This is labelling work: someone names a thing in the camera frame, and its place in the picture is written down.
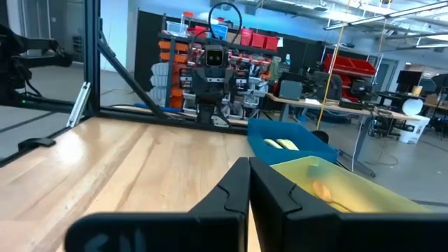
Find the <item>blue container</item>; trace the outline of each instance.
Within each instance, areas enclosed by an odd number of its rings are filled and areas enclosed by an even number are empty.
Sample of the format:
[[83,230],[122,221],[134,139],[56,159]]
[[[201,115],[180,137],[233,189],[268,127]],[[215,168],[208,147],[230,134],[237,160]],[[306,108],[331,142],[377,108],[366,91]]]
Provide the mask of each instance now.
[[225,25],[221,25],[221,24],[212,24],[211,28],[213,29],[213,32],[217,39],[220,39],[220,40],[227,39],[227,31],[229,30],[229,27],[226,27]]
[[[331,163],[337,160],[336,150],[297,123],[250,119],[247,126],[247,139],[255,156],[268,165],[309,156],[323,158]],[[265,139],[291,140],[299,148],[299,151],[268,146]]]

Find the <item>cardboard box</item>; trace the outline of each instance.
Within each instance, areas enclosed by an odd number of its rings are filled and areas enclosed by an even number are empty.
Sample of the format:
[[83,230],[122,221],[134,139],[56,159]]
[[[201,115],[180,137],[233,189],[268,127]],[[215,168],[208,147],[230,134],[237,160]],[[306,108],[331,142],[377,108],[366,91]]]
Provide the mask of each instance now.
[[230,43],[230,42],[232,42],[234,37],[237,37],[237,38],[235,39],[235,41],[233,43],[236,45],[239,45],[241,43],[241,35],[240,34],[237,35],[236,33],[228,32],[226,41]]
[[438,96],[436,94],[430,94],[425,99],[425,104],[437,105]]

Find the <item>desk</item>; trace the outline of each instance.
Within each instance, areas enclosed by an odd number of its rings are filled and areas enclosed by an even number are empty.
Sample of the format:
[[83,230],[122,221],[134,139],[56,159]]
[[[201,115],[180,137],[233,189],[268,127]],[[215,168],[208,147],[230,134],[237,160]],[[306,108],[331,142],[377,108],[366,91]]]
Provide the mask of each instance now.
[[55,140],[0,169],[0,251],[62,251],[70,224],[98,211],[188,211],[253,156],[245,136],[101,118]]
[[[283,103],[283,109],[282,109],[280,119],[279,119],[280,121],[286,121],[288,114],[289,114],[289,106],[290,105],[299,106],[299,107],[307,108],[307,109],[322,109],[322,107],[323,107],[322,104],[307,103],[307,102],[305,102],[304,99],[303,100],[301,99],[300,101],[282,99],[282,98],[275,97],[271,93],[268,93],[267,96],[274,102]],[[370,112],[365,109],[357,110],[357,109],[352,109],[352,108],[341,108],[338,105],[333,104],[333,105],[326,105],[325,110],[359,115],[359,116],[361,116],[361,120],[360,120],[361,125],[370,125],[370,123],[372,122],[372,117],[370,116],[371,115]],[[419,120],[415,117],[404,115],[401,113],[396,113],[393,111],[387,111],[387,112],[390,112],[390,114],[388,114],[388,115],[382,114],[382,116],[387,117],[387,118],[397,119],[397,120]],[[360,131],[360,134],[359,134],[358,144],[356,144],[356,149],[353,152],[353,159],[355,160],[357,167],[359,167],[364,172],[369,173],[371,176],[375,177],[376,174],[371,169],[366,167],[362,162],[359,162],[359,156],[363,152],[363,147],[365,145],[366,136],[368,135],[368,130],[369,130],[368,126],[362,127],[362,130]]]

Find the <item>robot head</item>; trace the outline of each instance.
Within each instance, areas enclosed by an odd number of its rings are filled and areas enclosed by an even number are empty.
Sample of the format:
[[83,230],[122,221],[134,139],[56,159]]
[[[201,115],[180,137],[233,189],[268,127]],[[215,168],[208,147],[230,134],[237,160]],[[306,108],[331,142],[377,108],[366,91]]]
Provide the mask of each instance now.
[[227,68],[228,50],[220,45],[206,45],[203,65],[206,67]]

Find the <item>wooden table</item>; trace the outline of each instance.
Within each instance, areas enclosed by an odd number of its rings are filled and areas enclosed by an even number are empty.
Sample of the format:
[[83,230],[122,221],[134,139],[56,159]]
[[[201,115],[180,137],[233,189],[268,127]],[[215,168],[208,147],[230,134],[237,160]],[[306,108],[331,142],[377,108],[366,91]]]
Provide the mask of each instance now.
[[[294,105],[294,106],[299,106],[299,107],[308,108],[308,109],[322,109],[322,107],[324,107],[324,109],[327,111],[351,113],[351,114],[360,115],[360,116],[370,116],[370,112],[366,109],[358,110],[358,109],[352,109],[352,108],[342,108],[342,107],[338,106],[337,104],[335,104],[338,101],[334,101],[334,100],[327,100],[327,102],[332,102],[332,104],[323,106],[322,104],[318,105],[318,104],[307,103],[304,99],[301,99],[300,101],[294,101],[294,100],[289,100],[289,99],[278,98],[278,97],[274,96],[272,93],[268,93],[266,95],[272,101],[281,102],[282,104]],[[382,116],[386,116],[389,118],[398,119],[398,120],[419,120],[413,116],[396,113],[393,111],[386,111],[386,110],[383,110],[383,111],[390,113],[389,115],[382,114]]]
[[[0,251],[62,251],[65,230],[99,211],[188,211],[245,136],[91,118],[0,169]],[[259,251],[249,221],[248,251]]]
[[[342,108],[337,105],[338,101],[335,100],[328,100],[329,104],[326,104],[325,106],[322,104],[310,104],[306,102],[304,99],[301,99],[300,101],[294,101],[289,99],[282,99],[275,97],[272,93],[268,93],[267,96],[274,102],[281,102],[283,103],[283,109],[281,111],[280,115],[280,121],[286,121],[289,116],[289,106],[299,106],[302,108],[307,109],[324,109],[327,111],[335,111],[335,112],[342,112],[346,114],[354,114],[361,116],[360,124],[361,125],[367,125],[367,127],[361,127],[360,132],[358,134],[358,140],[357,144],[355,145],[355,150],[353,152],[353,155],[350,155],[344,151],[342,151],[344,154],[347,154],[350,158],[353,158],[353,163],[356,163],[356,167],[353,164],[353,169],[358,168],[363,172],[367,172],[372,177],[375,177],[376,174],[369,168],[366,167],[362,162],[359,161],[359,157],[361,153],[363,152],[365,140],[367,139],[368,131],[369,131],[369,125],[372,123],[372,117],[371,112],[368,110],[358,110],[358,109],[352,109],[352,108]],[[385,111],[387,113],[382,113],[381,116],[386,118],[392,118],[397,120],[419,120],[418,118],[414,116],[409,116],[401,113],[396,113],[393,111]],[[372,112],[374,116],[378,116],[378,113],[376,111]]]

